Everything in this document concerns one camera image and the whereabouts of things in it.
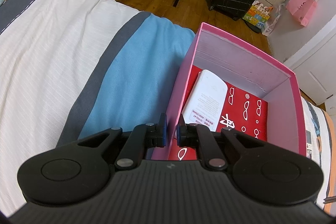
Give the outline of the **white power bank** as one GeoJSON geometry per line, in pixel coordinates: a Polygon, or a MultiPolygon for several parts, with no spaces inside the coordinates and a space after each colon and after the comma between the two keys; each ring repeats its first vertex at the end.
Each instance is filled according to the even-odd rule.
{"type": "Polygon", "coordinates": [[[186,124],[202,124],[217,129],[228,91],[227,84],[209,70],[198,73],[182,116],[186,124]]]}

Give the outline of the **pink cardboard box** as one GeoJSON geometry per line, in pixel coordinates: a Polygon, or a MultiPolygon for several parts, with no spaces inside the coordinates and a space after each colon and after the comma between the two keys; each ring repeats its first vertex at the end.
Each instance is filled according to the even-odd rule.
{"type": "Polygon", "coordinates": [[[183,109],[192,66],[268,102],[268,142],[306,155],[303,107],[295,73],[267,53],[203,22],[179,68],[167,115],[167,143],[153,151],[153,160],[167,160],[183,109]]]}

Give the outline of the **red printed box liner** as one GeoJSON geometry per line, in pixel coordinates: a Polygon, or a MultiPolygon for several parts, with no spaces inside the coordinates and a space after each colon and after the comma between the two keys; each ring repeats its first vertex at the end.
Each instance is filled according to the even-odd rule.
{"type": "MultiPolygon", "coordinates": [[[[198,73],[202,70],[205,69],[200,69],[195,65],[192,66],[183,108],[197,80],[198,73]]],[[[266,141],[268,103],[247,91],[237,88],[227,81],[224,82],[228,86],[228,91],[215,132],[220,132],[222,128],[228,127],[266,141]]]]}

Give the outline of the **striped bed sheet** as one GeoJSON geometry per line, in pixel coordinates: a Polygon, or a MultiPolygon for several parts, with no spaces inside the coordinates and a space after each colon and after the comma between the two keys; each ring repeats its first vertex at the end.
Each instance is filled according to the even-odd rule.
{"type": "Polygon", "coordinates": [[[1,212],[25,204],[17,172],[27,159],[166,113],[198,29],[114,0],[5,0],[1,212]]]}

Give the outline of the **white remote on right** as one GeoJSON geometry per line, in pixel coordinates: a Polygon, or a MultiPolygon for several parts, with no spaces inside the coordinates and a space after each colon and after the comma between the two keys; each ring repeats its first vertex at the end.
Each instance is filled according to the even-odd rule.
{"type": "Polygon", "coordinates": [[[306,130],[306,157],[312,159],[312,139],[309,130],[306,130]]]}

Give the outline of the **colourful gift bag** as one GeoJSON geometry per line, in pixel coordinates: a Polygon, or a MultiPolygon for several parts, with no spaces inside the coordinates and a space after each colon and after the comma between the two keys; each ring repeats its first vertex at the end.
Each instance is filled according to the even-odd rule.
{"type": "Polygon", "coordinates": [[[270,13],[273,9],[273,6],[264,6],[263,3],[256,0],[243,16],[243,20],[261,30],[270,18],[270,13]]]}

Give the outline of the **white door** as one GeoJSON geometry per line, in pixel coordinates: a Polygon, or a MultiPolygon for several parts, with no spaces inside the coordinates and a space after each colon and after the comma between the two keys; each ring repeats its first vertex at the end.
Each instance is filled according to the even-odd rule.
{"type": "Polygon", "coordinates": [[[320,105],[335,95],[335,17],[284,64],[296,74],[299,88],[320,105]]]}

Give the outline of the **pink paper bag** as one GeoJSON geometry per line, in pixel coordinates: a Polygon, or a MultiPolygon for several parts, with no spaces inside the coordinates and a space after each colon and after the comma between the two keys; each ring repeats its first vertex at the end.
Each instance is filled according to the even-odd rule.
{"type": "Polygon", "coordinates": [[[304,27],[309,24],[316,8],[316,0],[289,0],[286,4],[286,9],[294,20],[304,27]]]}

